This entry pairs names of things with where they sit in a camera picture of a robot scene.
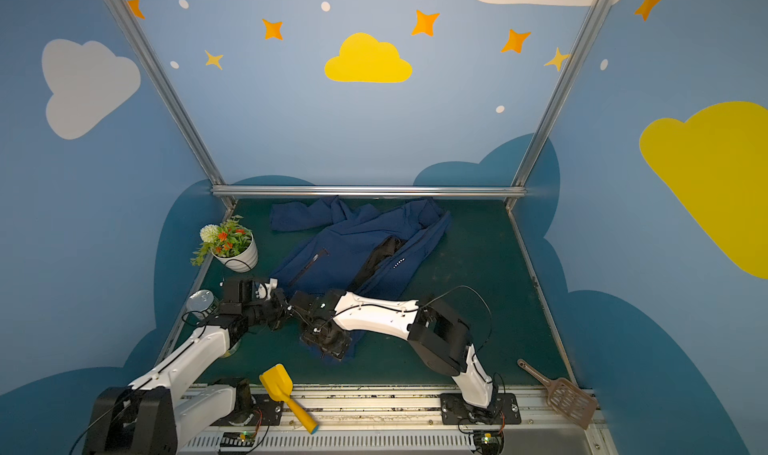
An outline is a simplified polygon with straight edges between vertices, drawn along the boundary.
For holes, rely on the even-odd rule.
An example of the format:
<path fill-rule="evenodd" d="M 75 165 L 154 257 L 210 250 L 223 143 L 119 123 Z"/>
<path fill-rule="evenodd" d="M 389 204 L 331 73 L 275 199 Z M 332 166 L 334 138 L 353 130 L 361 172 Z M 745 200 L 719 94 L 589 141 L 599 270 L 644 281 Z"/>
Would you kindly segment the navy blue zip jacket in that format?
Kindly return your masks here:
<path fill-rule="evenodd" d="M 345 289 L 399 300 L 451 223 L 451 213 L 430 198 L 388 211 L 371 204 L 352 208 L 338 197 L 310 205 L 275 204 L 270 211 L 272 230 L 319 232 L 294 248 L 270 276 L 287 296 Z"/>

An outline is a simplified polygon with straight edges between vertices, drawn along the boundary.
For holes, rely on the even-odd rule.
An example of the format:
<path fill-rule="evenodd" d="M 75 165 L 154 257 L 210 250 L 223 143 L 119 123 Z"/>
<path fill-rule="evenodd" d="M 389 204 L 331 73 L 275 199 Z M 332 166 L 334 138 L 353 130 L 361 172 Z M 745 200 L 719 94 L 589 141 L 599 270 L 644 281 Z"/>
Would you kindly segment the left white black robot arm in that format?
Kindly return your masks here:
<path fill-rule="evenodd" d="M 287 307 L 280 289 L 224 300 L 153 369 L 127 386 L 104 390 L 74 444 L 85 454 L 175 454 L 211 425 L 256 423 L 256 443 L 262 445 L 270 427 L 280 423 L 285 405 L 254 397 L 248 380 L 225 379 L 191 399 L 182 397 L 252 326 L 278 327 Z"/>

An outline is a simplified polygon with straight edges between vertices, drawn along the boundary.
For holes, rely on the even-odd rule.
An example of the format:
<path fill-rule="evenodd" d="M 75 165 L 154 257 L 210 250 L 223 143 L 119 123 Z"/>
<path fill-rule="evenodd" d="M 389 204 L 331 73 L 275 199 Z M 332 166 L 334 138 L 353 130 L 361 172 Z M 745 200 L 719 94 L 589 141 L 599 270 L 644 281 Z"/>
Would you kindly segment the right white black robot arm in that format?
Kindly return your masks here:
<path fill-rule="evenodd" d="M 322 297 L 298 292 L 288 312 L 301 321 L 300 339 L 323 356 L 342 360 L 357 333 L 408 342 L 432 371 L 453 379 L 466 404 L 489 410 L 498 389 L 477 359 L 469 324 L 442 300 L 392 301 L 330 290 Z"/>

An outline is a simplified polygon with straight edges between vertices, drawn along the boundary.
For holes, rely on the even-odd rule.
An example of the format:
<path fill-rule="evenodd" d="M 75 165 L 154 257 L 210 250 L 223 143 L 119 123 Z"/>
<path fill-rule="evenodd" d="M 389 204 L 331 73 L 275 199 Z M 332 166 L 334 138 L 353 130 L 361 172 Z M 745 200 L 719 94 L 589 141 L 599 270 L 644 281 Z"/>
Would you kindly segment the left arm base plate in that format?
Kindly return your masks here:
<path fill-rule="evenodd" d="M 217 427 L 277 426 L 280 424 L 285 404 L 274 401 L 267 394 L 252 394 L 251 401 L 236 408 L 227 416 L 216 420 Z"/>

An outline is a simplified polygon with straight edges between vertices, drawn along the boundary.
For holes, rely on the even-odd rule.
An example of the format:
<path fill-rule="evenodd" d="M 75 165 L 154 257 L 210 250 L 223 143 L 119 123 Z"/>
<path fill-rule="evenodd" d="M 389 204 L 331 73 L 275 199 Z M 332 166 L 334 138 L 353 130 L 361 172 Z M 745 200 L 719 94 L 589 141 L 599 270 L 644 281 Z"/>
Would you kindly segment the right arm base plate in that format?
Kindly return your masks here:
<path fill-rule="evenodd" d="M 488 408 L 476 407 L 457 393 L 439 395 L 444 425 L 519 425 L 522 423 L 517 398 L 512 393 L 497 394 Z"/>

